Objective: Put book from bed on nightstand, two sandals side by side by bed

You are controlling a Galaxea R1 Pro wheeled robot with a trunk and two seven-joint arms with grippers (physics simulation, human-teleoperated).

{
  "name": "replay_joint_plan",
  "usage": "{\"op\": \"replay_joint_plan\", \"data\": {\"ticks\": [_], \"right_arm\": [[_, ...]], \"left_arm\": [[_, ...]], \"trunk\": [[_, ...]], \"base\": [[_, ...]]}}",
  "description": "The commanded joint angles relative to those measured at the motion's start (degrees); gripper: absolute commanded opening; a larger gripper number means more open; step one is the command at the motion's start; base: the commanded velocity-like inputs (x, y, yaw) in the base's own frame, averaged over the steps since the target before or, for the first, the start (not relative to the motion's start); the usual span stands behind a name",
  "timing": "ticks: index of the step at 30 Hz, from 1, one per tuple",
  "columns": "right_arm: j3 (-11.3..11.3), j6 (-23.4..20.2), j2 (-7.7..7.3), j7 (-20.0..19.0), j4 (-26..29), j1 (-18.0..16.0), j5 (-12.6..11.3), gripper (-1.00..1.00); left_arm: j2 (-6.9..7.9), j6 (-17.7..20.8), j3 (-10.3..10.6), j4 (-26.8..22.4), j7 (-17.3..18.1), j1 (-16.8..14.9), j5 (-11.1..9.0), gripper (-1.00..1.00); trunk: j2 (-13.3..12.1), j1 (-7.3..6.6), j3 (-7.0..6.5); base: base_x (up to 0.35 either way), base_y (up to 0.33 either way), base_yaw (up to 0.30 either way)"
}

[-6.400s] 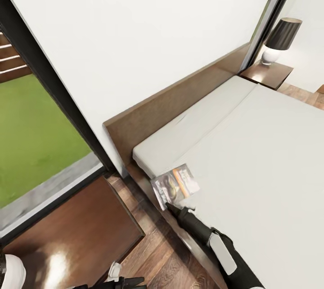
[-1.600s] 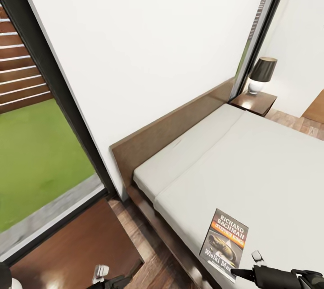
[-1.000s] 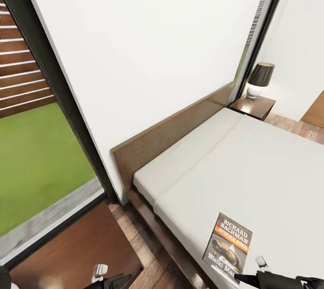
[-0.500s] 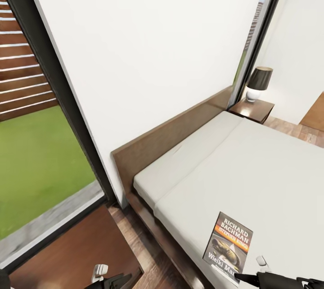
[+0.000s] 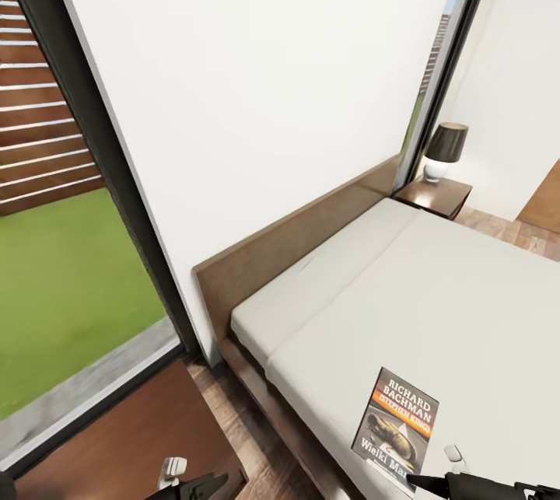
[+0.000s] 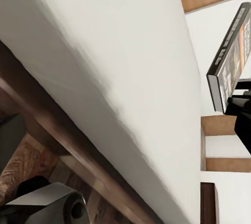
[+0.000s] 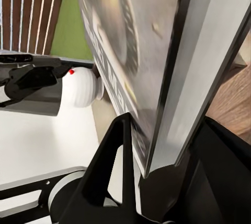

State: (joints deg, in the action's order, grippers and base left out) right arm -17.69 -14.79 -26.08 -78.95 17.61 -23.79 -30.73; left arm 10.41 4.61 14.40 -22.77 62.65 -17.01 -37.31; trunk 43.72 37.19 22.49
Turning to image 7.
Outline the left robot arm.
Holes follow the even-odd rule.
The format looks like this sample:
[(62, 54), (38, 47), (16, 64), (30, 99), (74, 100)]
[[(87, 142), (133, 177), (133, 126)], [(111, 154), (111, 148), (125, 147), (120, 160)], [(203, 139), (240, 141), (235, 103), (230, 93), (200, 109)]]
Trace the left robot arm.
[(33, 56), (26, 53), (0, 53), (0, 64), (17, 64), (18, 68), (9, 72), (9, 77), (0, 81), (0, 108), (18, 103), (26, 96), (44, 87), (54, 86), (58, 78), (63, 78), (73, 66), (66, 63), (57, 68), (53, 66), (35, 68)]

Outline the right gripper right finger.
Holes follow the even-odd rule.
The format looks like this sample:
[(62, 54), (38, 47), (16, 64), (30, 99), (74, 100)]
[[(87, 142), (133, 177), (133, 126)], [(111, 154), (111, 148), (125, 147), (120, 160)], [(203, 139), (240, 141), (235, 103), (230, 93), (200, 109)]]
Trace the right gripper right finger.
[(225, 224), (251, 224), (251, 145), (208, 116), (192, 142)]

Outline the hardback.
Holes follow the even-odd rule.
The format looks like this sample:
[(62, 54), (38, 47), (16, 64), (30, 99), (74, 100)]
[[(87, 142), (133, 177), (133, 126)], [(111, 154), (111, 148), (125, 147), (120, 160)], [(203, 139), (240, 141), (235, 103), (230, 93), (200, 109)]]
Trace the hardback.
[(250, 28), (251, 0), (78, 0), (144, 179), (180, 164)]

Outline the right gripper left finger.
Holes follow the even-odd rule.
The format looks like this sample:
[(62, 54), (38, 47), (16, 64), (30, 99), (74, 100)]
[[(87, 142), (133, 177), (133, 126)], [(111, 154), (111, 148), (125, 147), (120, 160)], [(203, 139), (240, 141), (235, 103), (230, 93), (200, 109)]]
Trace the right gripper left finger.
[[(122, 204), (104, 206), (117, 149), (121, 145)], [(111, 122), (58, 224), (137, 224), (129, 112)]]

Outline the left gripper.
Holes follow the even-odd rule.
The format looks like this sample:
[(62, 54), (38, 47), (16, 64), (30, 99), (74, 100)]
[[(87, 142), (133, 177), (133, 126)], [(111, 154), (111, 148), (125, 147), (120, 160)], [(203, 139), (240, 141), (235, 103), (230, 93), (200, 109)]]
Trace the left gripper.
[(58, 78), (63, 78), (73, 68), (66, 63), (57, 68), (53, 66), (35, 68), (33, 64), (9, 72), (10, 88), (20, 97), (30, 96), (44, 87), (54, 86)]

